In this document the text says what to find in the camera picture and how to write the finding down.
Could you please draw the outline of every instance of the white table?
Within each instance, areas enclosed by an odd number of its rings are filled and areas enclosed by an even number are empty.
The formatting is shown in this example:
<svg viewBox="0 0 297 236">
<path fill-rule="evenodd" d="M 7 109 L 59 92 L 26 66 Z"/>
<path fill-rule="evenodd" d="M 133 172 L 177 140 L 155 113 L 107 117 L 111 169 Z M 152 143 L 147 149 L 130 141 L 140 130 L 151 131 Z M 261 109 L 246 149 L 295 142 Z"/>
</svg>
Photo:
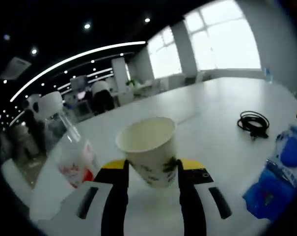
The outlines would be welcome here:
<svg viewBox="0 0 297 236">
<path fill-rule="evenodd" d="M 237 127 L 240 112 L 246 110 L 259 112 L 269 119 L 268 139 L 256 139 L 253 142 L 248 133 Z M 85 120 L 78 124 L 78 129 L 91 141 L 99 163 L 104 165 L 111 160 L 123 158 L 123 153 L 114 143 L 121 128 L 149 117 L 173 119 L 178 123 L 178 157 L 202 162 L 221 187 L 229 205 L 241 212 L 240 218 L 230 217 L 224 224 L 217 226 L 216 230 L 224 230 L 226 235 L 255 235 L 268 221 L 258 220 L 247 212 L 242 195 L 258 177 L 274 148 L 277 134 L 285 130 L 289 123 L 297 124 L 296 111 L 297 100 L 279 84 L 270 85 L 259 79 L 219 78 L 133 102 Z M 138 179 L 135 173 L 130 173 L 129 204 L 140 201 L 141 193 L 144 196 L 146 191 L 150 191 L 142 187 Z M 31 219 L 35 222 L 50 219 L 58 211 L 60 202 L 71 192 L 73 188 L 49 158 L 33 190 Z M 170 202 L 177 208 L 178 202 Z M 174 209 L 171 214 L 177 215 L 178 211 Z M 137 214 L 136 211 L 133 215 L 126 213 L 125 228 L 130 229 L 132 220 L 135 225 L 140 224 L 141 216 Z M 154 216 L 146 217 L 151 217 L 148 222 L 154 224 Z M 161 218 L 155 215 L 155 221 L 158 220 Z M 167 220 L 171 228 L 176 230 L 172 235 L 182 235 L 180 216 Z M 162 234 L 170 233 L 168 229 L 158 230 Z M 126 235 L 139 235 L 140 231 L 135 229 Z M 213 227 L 208 235 L 217 235 Z"/>
</svg>

